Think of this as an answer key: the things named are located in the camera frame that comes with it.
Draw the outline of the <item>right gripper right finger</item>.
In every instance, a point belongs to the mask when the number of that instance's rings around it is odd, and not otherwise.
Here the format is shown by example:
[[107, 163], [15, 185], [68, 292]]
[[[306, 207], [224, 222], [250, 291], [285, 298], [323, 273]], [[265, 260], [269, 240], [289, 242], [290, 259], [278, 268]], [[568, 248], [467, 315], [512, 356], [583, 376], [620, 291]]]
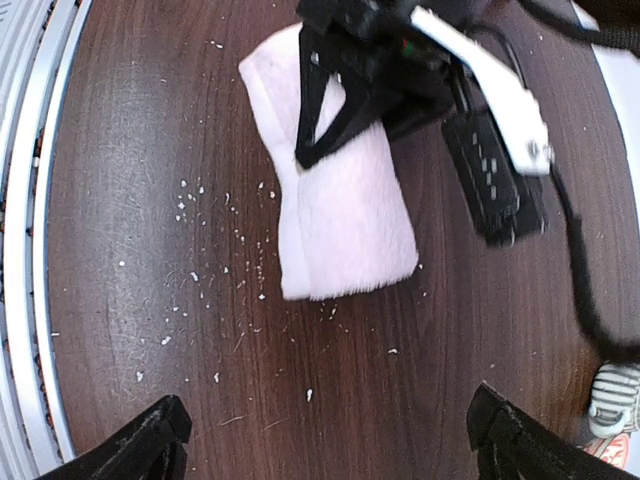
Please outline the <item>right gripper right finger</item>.
[[480, 480], [632, 480], [634, 476], [569, 444], [483, 382], [466, 414]]

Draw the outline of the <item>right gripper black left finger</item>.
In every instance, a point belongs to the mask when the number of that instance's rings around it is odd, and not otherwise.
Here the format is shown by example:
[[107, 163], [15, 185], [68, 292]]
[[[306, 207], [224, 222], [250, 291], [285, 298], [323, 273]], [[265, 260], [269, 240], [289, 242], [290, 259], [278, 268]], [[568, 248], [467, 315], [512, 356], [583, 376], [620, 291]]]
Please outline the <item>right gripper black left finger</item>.
[[104, 443], [44, 474], [44, 479], [183, 479], [192, 420], [166, 395]]

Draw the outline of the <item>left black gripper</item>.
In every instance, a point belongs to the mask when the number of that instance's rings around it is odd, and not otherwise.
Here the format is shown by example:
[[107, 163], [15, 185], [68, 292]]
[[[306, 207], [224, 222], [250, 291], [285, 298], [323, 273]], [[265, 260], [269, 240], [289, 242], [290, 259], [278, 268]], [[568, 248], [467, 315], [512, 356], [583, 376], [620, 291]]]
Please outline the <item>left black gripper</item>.
[[414, 1], [301, 1], [295, 156], [311, 169], [375, 122], [393, 140], [443, 117], [451, 57], [413, 33]]

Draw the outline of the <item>pink towel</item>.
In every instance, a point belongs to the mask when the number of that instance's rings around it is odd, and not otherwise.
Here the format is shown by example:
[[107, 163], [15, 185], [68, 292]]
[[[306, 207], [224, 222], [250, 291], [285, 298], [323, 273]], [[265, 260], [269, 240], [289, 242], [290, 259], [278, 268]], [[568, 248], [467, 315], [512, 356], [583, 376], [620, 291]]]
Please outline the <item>pink towel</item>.
[[319, 301], [402, 281], [419, 253], [381, 123], [309, 170], [296, 160], [301, 30], [296, 23], [269, 36], [239, 73], [280, 184], [282, 296]]

